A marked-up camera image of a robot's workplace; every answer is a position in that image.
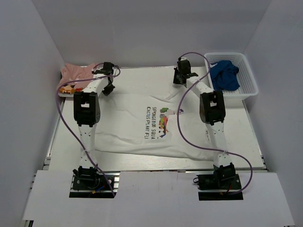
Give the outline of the white SpongeBob print t-shirt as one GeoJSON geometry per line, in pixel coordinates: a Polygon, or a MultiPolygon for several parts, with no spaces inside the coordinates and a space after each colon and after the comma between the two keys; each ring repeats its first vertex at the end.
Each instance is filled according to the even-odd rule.
{"type": "Polygon", "coordinates": [[[132,154],[213,161],[194,94],[111,94],[99,99],[96,154],[132,154]]]}

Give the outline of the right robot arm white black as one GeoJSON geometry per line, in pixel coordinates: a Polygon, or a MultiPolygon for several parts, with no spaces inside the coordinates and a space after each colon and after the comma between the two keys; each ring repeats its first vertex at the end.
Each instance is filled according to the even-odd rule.
{"type": "Polygon", "coordinates": [[[173,83],[184,85],[199,97],[199,114],[205,124],[214,158],[213,181],[218,188],[226,188],[236,176],[235,167],[227,151],[224,134],[226,116],[223,94],[211,89],[191,70],[182,72],[174,68],[173,83]]]}

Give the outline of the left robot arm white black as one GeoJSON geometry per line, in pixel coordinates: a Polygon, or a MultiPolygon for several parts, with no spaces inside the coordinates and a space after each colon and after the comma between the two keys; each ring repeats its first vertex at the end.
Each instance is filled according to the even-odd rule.
{"type": "Polygon", "coordinates": [[[98,170],[95,133],[101,119],[99,97],[108,96],[114,88],[113,76],[95,76],[82,91],[73,95],[73,115],[80,134],[79,166],[82,168],[98,170]]]}

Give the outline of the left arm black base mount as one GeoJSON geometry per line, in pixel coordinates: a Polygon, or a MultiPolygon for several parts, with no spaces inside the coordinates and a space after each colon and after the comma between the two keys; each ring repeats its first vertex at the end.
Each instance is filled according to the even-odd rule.
{"type": "Polygon", "coordinates": [[[117,193],[117,175],[99,173],[94,167],[73,170],[70,198],[113,199],[117,193]]]}

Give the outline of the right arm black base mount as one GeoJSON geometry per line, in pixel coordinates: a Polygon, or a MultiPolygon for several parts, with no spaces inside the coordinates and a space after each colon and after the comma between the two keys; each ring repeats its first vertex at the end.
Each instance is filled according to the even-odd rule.
{"type": "Polygon", "coordinates": [[[219,186],[213,175],[197,175],[193,184],[198,187],[199,201],[242,201],[243,193],[236,193],[241,189],[238,174],[234,179],[219,186]]]}

